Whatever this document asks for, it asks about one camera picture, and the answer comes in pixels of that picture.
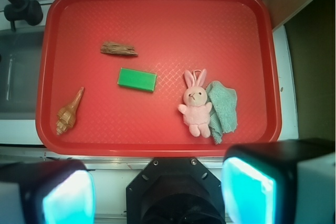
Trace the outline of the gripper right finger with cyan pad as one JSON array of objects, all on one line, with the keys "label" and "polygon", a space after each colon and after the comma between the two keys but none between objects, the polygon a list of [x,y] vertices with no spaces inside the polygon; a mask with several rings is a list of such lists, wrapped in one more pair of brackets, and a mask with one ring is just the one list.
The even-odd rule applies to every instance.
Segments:
[{"label": "gripper right finger with cyan pad", "polygon": [[335,142],[233,145],[221,183],[233,223],[335,223]]}]

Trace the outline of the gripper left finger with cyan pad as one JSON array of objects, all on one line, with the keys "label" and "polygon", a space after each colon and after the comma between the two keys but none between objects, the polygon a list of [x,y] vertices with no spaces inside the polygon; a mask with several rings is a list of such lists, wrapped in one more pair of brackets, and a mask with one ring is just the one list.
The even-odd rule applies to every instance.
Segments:
[{"label": "gripper left finger with cyan pad", "polygon": [[94,223],[95,212],[83,162],[1,164],[1,223]]}]

